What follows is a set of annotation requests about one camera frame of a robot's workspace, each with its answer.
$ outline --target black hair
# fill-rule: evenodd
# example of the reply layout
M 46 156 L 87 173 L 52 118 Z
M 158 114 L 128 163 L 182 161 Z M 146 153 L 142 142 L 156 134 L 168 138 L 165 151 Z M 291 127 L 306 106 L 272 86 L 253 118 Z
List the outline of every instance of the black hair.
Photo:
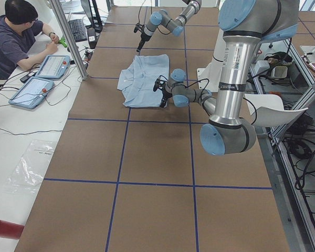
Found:
M 38 17 L 35 7 L 25 0 L 7 0 L 5 13 L 8 20 L 14 25 L 32 22 Z

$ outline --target white desk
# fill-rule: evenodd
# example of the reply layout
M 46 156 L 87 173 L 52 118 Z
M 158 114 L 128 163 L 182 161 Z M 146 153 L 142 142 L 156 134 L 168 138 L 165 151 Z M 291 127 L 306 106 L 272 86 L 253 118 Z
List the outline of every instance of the white desk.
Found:
M 61 37 L 62 34 L 56 20 L 52 20 L 49 24 L 59 37 Z M 39 35 L 28 54 L 32 55 L 42 51 L 49 41 L 48 36 Z M 80 42 L 78 46 L 79 50 L 82 50 L 85 46 L 88 47 L 88 42 Z M 69 55 L 70 53 L 62 45 L 59 45 L 56 54 Z M 19 72 L 22 72 L 22 70 L 17 68 L 12 73 L 12 76 Z M 19 79 L 23 75 L 24 74 L 13 78 L 5 86 L 21 87 L 23 84 Z M 24 110 L 14 106 L 0 107 L 0 128 L 14 133 L 26 133 L 39 130 L 62 130 L 66 123 L 68 112 L 75 100 L 80 82 L 79 72 L 77 69 L 74 69 L 70 76 L 64 81 L 64 83 L 71 88 L 71 91 L 67 98 L 55 106 L 50 106 L 46 101 L 43 101 L 34 110 Z M 51 104 L 54 104 L 65 97 L 68 91 L 68 87 L 59 84 L 58 87 L 48 94 L 47 100 Z M 15 92 L 16 90 L 14 89 L 3 89 L 1 91 L 2 94 L 9 98 L 12 97 Z M 8 104 L 7 98 L 0 95 L 0 105 L 5 104 Z M 60 135 L 60 132 L 48 132 L 14 136 L 0 130 L 0 219 L 23 225 L 26 223 L 36 194 L 23 195 L 5 193 L 3 191 L 3 185 L 6 183 L 7 178 L 15 169 L 20 157 L 25 153 L 32 140 L 37 139 L 57 142 Z M 14 251 L 17 242 L 18 240 L 0 238 L 0 252 Z

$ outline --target man's hand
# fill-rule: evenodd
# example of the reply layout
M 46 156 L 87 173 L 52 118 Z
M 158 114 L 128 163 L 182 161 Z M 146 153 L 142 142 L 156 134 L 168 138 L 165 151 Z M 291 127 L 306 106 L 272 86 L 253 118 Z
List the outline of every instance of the man's hand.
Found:
M 56 44 L 59 43 L 59 37 L 55 33 L 50 34 L 50 39 L 52 42 L 55 42 Z
M 54 41 L 52 41 L 50 44 L 46 45 L 46 51 L 48 54 L 54 54 L 55 52 L 57 52 L 57 49 L 58 49 L 57 45 L 55 44 Z

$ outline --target black cable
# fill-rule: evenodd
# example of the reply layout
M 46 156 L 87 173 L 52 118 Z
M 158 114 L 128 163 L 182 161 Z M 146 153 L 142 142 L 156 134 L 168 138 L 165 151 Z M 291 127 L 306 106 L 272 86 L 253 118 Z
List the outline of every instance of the black cable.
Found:
M 58 102 L 56 102 L 56 103 L 54 103 L 54 104 L 50 104 L 50 102 L 49 102 L 49 101 L 47 100 L 47 98 L 45 97 L 46 102 L 47 102 L 50 106 L 55 106 L 55 105 L 59 104 L 61 101 L 63 101 L 65 98 L 68 97 L 68 95 L 69 95 L 69 93 L 70 93 L 70 91 L 71 91 L 71 87 L 68 86 L 68 85 L 66 85 L 66 84 L 64 83 L 64 81 L 70 76 L 70 74 L 73 72 L 74 69 L 75 69 L 75 67 L 71 68 L 71 72 L 69 71 L 69 72 L 67 73 L 67 75 L 64 77 L 64 79 L 63 79 L 58 85 L 56 85 L 56 87 L 57 87 L 57 86 L 59 86 L 59 85 L 62 83 L 64 86 L 66 86 L 66 87 L 69 88 L 69 91 L 67 92 L 67 94 L 66 94 L 61 100 L 59 100 Z
M 312 52 L 311 53 L 308 52 L 308 53 L 302 55 L 301 58 L 303 59 L 303 62 L 307 65 L 307 67 L 309 67 L 315 73 L 315 70 L 309 64 L 311 64 L 313 67 L 315 67 L 315 66 L 307 60 L 308 59 L 307 56 L 312 55 L 312 54 L 313 54 Z
M 160 75 L 159 78 L 160 78 L 160 77 L 163 77 L 166 81 L 168 81 L 168 79 L 167 79 L 166 76 Z
M 314 158 L 314 156 L 315 156 L 315 150 L 313 151 L 310 159 L 308 160 L 307 164 L 305 165 L 305 167 L 303 169 L 303 174 L 296 179 L 296 182 L 295 182 L 295 189 L 296 190 L 300 191 L 304 188 L 305 182 L 306 182 L 307 169 L 308 169 L 308 166 L 310 165 L 312 159 Z
M 153 3 L 152 3 L 152 0 L 151 0 L 151 15 L 153 14 Z M 171 32 L 169 31 L 169 33 L 164 33 L 164 32 L 162 32 L 161 30 L 160 30 L 160 28 L 159 28 L 159 26 L 157 27 L 157 29 L 158 29 L 158 31 L 161 33 L 161 34 L 163 34 L 163 35 L 169 35 Z
M 143 6 L 143 4 L 146 2 L 146 0 L 144 0 L 143 2 L 142 2 L 142 5 L 140 6 L 140 9 L 139 9 L 139 12 L 138 12 L 138 21 L 139 21 L 139 24 L 141 23 L 140 22 L 140 12 L 141 12 L 141 9 L 142 9 L 142 6 Z
M 294 164 L 293 164 L 293 160 L 292 160 L 292 158 L 291 158 L 291 156 L 290 156 L 290 154 L 289 154 L 289 151 L 288 151 L 286 145 L 284 145 L 284 147 L 286 148 L 288 161 L 289 161 L 290 165 L 293 167 Z M 292 170 L 293 170 L 293 172 L 294 172 L 295 178 L 297 178 L 297 177 L 298 177 L 298 174 L 296 173 L 296 170 L 295 170 L 295 169 L 292 169 Z M 306 194 L 304 193 L 303 189 L 300 191 L 300 193 L 301 193 L 302 198 L 303 198 L 303 201 L 304 201 L 304 203 L 305 203 L 305 205 L 306 205 L 306 208 L 307 208 L 307 211 L 308 211 L 310 220 L 311 220 L 311 222 L 312 222 L 312 224 L 313 224 L 313 226 L 314 226 L 314 229 L 315 229 L 315 219 L 314 219 L 314 215 L 313 215 L 314 212 L 312 212 L 311 209 L 310 209 L 310 206 L 309 206 L 309 203 L 308 203 Z
M 245 97 L 243 97 L 243 99 L 248 101 L 252 105 L 252 107 L 254 108 L 255 118 L 254 118 L 253 122 L 251 123 L 251 125 L 253 125 L 257 121 L 257 118 L 258 118 L 256 106 L 254 106 L 254 104 L 250 100 L 246 99 Z
M 200 96 L 200 99 L 202 99 L 202 94 L 203 94 L 203 91 L 206 89 L 206 87 L 209 85 L 209 83 L 210 83 L 210 80 L 208 79 L 208 78 L 204 78 L 203 80 L 207 80 L 208 81 L 208 83 L 204 86 L 204 88 L 202 88 L 202 91 L 201 91 L 201 93 L 199 94 Z
M 300 168 L 298 168 L 298 163 L 299 163 L 300 161 L 302 161 L 302 160 L 303 160 L 303 159 L 299 159 L 299 160 L 295 163 L 295 168 L 298 169 L 298 170 L 300 170 L 300 171 L 303 171 L 303 170 L 300 169 Z M 306 172 L 306 175 L 307 175 L 307 174 L 313 174 L 313 173 L 315 173 L 315 170 Z
M 36 65 L 40 65 L 40 63 L 35 63 L 35 64 L 33 64 L 33 66 L 32 66 L 31 68 L 29 68 L 28 70 L 25 70 L 25 71 L 23 71 L 23 72 L 17 73 L 16 75 L 13 75 L 13 76 L 9 77 L 2 85 L 3 85 L 3 86 L 6 85 L 9 80 L 11 80 L 11 79 L 13 79 L 13 78 L 15 78 L 15 77 L 17 77 L 17 76 L 19 76 L 19 75 L 21 75 L 21 74 L 24 74 L 24 73 L 26 73 L 26 72 L 31 72 L 32 70 L 39 68 L 39 67 L 35 67 Z
M 264 78 L 264 79 L 267 79 L 267 80 L 270 80 L 272 83 L 272 85 L 279 85 L 279 86 L 283 86 L 283 87 L 289 87 L 289 86 L 292 86 L 292 83 L 291 82 L 285 82 L 285 83 L 279 83 L 277 80 L 278 79 L 272 79 L 266 75 L 260 75 L 258 76 L 258 79 L 261 79 L 261 78 Z
M 5 105 L 0 105 L 0 107 L 6 107 L 6 106 L 10 106 L 10 105 L 15 105 L 15 104 L 20 104 L 20 103 L 24 103 L 24 102 L 28 102 L 28 101 L 33 101 L 35 98 L 32 98 L 30 100 L 26 100 L 26 101 L 21 101 L 21 102 L 15 102 L 14 104 L 5 104 Z
M 285 56 L 284 56 L 279 62 L 277 62 L 276 64 L 274 64 L 274 65 L 271 66 L 270 68 L 268 68 L 268 69 L 266 69 L 266 70 L 264 70 L 264 71 L 262 71 L 262 72 L 260 72 L 260 73 L 258 73 L 258 74 L 256 74 L 256 75 L 254 75 L 254 76 L 251 76 L 251 78 L 249 78 L 247 81 L 250 81 L 250 80 L 252 80 L 252 79 L 254 79 L 254 78 L 256 78 L 256 77 L 262 75 L 263 73 L 266 73 L 266 72 L 268 72 L 268 71 L 273 70 L 273 68 L 275 68 L 275 67 L 276 67 L 277 65 L 279 65 L 281 62 L 283 62 L 283 61 L 286 59 L 286 57 L 288 56 L 288 53 L 289 53 L 289 51 L 290 51 L 291 44 L 292 44 L 292 38 L 289 39 L 289 44 L 288 44 L 288 48 L 287 48 L 287 52 L 286 52 Z
M 189 86 L 187 86 L 186 88 L 189 88 L 189 87 L 191 87 L 192 85 L 195 85 L 196 83 L 199 83 L 199 82 L 201 82 L 202 80 L 198 80 L 198 81 L 196 81 L 196 82 L 194 82 L 194 83 L 192 83 L 192 84 L 190 84 Z
M 246 82 L 249 82 L 249 83 L 251 83 L 252 81 L 253 81 L 253 78 L 250 78 L 250 79 L 246 80 Z M 260 83 L 262 92 L 263 92 L 263 93 L 266 93 L 265 88 L 264 88 L 265 85 L 264 85 L 263 82 L 261 81 L 261 78 L 258 78 L 258 81 L 259 81 L 259 83 Z
M 0 88 L 0 90 L 3 90 L 5 88 L 13 88 L 13 89 L 19 90 L 19 88 L 16 88 L 16 87 L 2 87 L 2 88 Z
M 62 130 L 45 130 L 45 131 L 38 130 L 38 131 L 28 132 L 28 133 L 13 133 L 13 132 L 11 132 L 9 130 L 4 130 L 4 129 L 1 129 L 1 128 L 0 128 L 0 130 L 5 131 L 5 132 L 7 132 L 9 134 L 12 134 L 12 135 L 30 135 L 30 134 L 35 134 L 35 133 L 62 132 Z

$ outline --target blue joint cap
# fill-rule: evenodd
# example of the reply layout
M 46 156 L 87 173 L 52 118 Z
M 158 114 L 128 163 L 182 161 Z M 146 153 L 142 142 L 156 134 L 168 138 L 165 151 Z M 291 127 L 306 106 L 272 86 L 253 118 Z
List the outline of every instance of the blue joint cap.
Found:
M 183 26 L 179 25 L 173 30 L 172 34 L 178 37 L 182 32 L 183 32 Z
M 173 96 L 174 104 L 178 108 L 187 107 L 189 105 L 189 99 L 187 96 L 183 95 L 174 95 Z
M 218 24 L 223 31 L 240 25 L 251 13 L 256 0 L 226 0 L 219 11 Z
M 209 123 L 203 125 L 200 137 L 202 147 L 207 153 L 210 155 L 225 154 L 225 144 L 223 138 L 215 126 Z
M 174 71 L 170 74 L 170 77 L 175 81 L 184 81 L 185 79 L 185 72 L 180 69 L 176 68 Z
M 153 12 L 149 20 L 153 25 L 159 25 L 162 22 L 162 15 L 159 12 Z
M 276 42 L 287 38 L 291 38 L 296 34 L 297 30 L 298 24 L 292 25 L 286 29 L 262 37 L 260 43 Z

